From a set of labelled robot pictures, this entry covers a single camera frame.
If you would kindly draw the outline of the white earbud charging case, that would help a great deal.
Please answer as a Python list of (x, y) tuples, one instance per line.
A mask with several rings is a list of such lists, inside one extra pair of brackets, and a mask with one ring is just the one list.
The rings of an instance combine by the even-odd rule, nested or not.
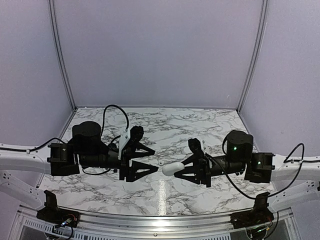
[(165, 176), (173, 176), (176, 172), (182, 171), (185, 169), (185, 165), (182, 162), (173, 162), (166, 164), (162, 168), (162, 173)]

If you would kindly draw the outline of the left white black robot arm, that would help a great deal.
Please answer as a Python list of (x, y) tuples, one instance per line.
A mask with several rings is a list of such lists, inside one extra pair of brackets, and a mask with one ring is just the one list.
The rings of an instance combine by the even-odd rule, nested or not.
[(56, 195), (38, 190), (11, 174), (26, 171), (51, 176), (71, 176), (83, 168), (117, 169), (119, 180), (135, 182), (158, 171), (158, 167), (138, 162), (136, 158), (153, 156), (155, 151), (140, 141), (144, 135), (141, 126), (126, 129), (119, 145), (107, 145), (101, 139), (102, 128), (94, 121), (85, 121), (72, 127), (68, 142), (45, 143), (29, 148), (14, 145), (0, 146), (0, 191), (39, 211), (53, 223), (63, 219)]

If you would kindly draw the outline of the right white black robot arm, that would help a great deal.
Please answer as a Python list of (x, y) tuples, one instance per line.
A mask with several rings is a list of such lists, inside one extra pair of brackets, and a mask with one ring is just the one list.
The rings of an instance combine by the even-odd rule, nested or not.
[(255, 184), (289, 180), (289, 184), (275, 193), (253, 197), (262, 201), (269, 210), (277, 212), (301, 203), (320, 198), (320, 158), (287, 157), (272, 152), (254, 152), (252, 135), (232, 130), (222, 142), (223, 155), (211, 156), (203, 141), (188, 140), (192, 155), (182, 162), (164, 167), (165, 175), (187, 180), (197, 185), (211, 187), (212, 177), (231, 174), (244, 175)]

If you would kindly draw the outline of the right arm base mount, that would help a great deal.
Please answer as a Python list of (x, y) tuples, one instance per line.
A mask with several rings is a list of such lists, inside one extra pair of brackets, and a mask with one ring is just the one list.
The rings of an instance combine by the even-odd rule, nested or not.
[(230, 215), (230, 223), (233, 228), (246, 228), (273, 221), (275, 219), (274, 214), (268, 209), (269, 195), (269, 192), (258, 194), (252, 209), (232, 213)]

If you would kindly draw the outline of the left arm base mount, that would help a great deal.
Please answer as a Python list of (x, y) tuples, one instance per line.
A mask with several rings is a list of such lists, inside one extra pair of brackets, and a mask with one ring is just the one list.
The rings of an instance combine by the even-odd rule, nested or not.
[(80, 213), (78, 211), (58, 207), (57, 197), (54, 193), (45, 190), (44, 207), (37, 211), (36, 218), (59, 226), (78, 226)]

